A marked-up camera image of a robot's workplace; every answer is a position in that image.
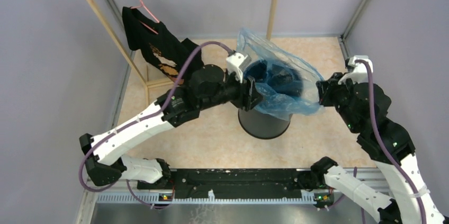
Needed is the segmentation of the black round trash bin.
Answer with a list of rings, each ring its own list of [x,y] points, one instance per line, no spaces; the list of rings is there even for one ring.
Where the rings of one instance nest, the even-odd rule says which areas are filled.
[[[269,140],[282,135],[288,129],[293,111],[303,93],[303,80],[299,72],[287,65],[267,60],[251,64],[244,72],[256,81],[256,89],[263,100],[252,110],[238,111],[238,121],[250,136]]]

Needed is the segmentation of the blue plastic trash bag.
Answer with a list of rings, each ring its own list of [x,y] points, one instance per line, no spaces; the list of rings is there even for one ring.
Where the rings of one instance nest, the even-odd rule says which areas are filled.
[[[324,111],[316,87],[323,77],[307,61],[247,28],[238,34],[237,50],[252,60],[244,69],[244,77],[255,80],[256,90],[263,97],[255,106],[256,111],[283,120],[293,114],[315,115]]]

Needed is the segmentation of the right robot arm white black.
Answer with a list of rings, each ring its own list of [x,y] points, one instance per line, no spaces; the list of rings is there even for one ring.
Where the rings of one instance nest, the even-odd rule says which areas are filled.
[[[372,79],[358,83],[343,73],[316,83],[319,104],[334,107],[357,143],[383,174],[391,195],[385,195],[323,157],[311,166],[311,187],[336,189],[358,204],[377,223],[448,223],[419,172],[408,131],[387,117],[391,99]]]

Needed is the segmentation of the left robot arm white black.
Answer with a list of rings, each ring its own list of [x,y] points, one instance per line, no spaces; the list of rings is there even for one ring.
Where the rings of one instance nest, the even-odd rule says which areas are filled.
[[[111,187],[118,180],[134,180],[163,189],[169,184],[169,165],[160,158],[139,159],[127,151],[147,139],[197,119],[200,112],[217,105],[232,103],[249,111],[263,100],[255,79],[239,79],[237,73],[206,65],[196,71],[189,84],[174,86],[145,110],[103,134],[84,134],[79,142],[84,158],[78,178],[83,187],[86,171],[96,185],[95,191]]]

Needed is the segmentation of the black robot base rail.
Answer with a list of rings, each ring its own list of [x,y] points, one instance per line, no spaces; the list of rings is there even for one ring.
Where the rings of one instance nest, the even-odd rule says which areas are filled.
[[[100,192],[101,203],[169,204],[333,204],[338,191],[308,169],[173,169],[156,185],[124,180]]]

